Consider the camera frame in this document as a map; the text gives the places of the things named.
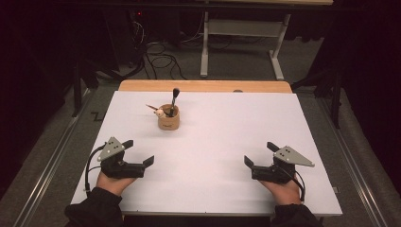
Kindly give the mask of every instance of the white desk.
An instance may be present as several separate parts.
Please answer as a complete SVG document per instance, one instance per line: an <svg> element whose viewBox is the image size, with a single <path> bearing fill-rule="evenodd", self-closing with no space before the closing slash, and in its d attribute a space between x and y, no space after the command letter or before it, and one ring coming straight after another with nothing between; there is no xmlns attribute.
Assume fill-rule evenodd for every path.
<svg viewBox="0 0 401 227"><path fill-rule="evenodd" d="M205 0L209 2L241 2L241 3L264 3L264 4L286 4L286 5L332 5L333 0ZM200 61L200 76L207 78L209 65L208 41L209 34L216 35L239 35L255 37L276 38L277 43L273 50L269 51L271 65L277 80L284 80L280 63L277 59L281 45L286 35L290 14L286 14L280 22L240 21L240 20L218 20L210 19L209 13L204 13L203 23L203 50Z"/></svg>
<svg viewBox="0 0 401 227"><path fill-rule="evenodd" d="M269 166L272 152L289 145L315 163L297 166L305 180L305 204L317 216L337 216L340 206L294 94L181 92L176 105L181 125L161 131L146 104L171 102L171 92L115 92L94 149L111 136L133 140L124 160L142 163L155 156L145 177L123 194L124 214L270 216L271 194L251 179L244 155ZM91 166L98 166L94 157ZM91 187L99 170L90 173ZM86 198L83 175L72 203Z"/></svg>

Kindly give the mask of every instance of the white surface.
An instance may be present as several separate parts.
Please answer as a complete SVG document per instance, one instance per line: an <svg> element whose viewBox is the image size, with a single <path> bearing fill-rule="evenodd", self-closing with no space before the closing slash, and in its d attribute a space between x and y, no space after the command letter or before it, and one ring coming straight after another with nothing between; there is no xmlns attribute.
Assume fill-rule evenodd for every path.
<svg viewBox="0 0 401 227"><path fill-rule="evenodd" d="M244 164L247 155L258 166L270 166L268 141L288 145L315 167L296 166L305 180L305 205L318 216L340 215L298 98L294 94L185 93L176 99L181 125L162 131L146 106L170 103L172 93L115 92L94 149L111 136L133 140L124 160L153 166L123 194L125 214L271 215L274 202ZM91 166L98 166L94 157ZM90 177L96 185L98 169ZM84 175L72 203L86 198Z"/></svg>

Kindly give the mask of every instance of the black sleeve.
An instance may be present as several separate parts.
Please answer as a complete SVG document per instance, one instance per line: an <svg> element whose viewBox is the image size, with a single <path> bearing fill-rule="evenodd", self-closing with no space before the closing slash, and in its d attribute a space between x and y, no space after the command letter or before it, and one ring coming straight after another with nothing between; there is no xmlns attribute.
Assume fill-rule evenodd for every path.
<svg viewBox="0 0 401 227"><path fill-rule="evenodd" d="M80 204L68 205L64 214L70 219L67 227L116 227L123 226L123 219L118 204L122 198L95 187L88 199Z"/></svg>
<svg viewBox="0 0 401 227"><path fill-rule="evenodd" d="M323 227L304 205L280 205L275 207L271 227Z"/></svg>

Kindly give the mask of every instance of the pen holder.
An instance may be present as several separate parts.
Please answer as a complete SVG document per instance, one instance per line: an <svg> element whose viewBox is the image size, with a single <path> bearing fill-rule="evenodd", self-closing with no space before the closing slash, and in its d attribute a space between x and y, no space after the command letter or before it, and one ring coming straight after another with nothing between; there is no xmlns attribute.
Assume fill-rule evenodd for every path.
<svg viewBox="0 0 401 227"><path fill-rule="evenodd" d="M171 104L160 107L165 113L170 113ZM161 130L174 131L180 127L180 109L174 106L173 116L159 117L158 125Z"/></svg>

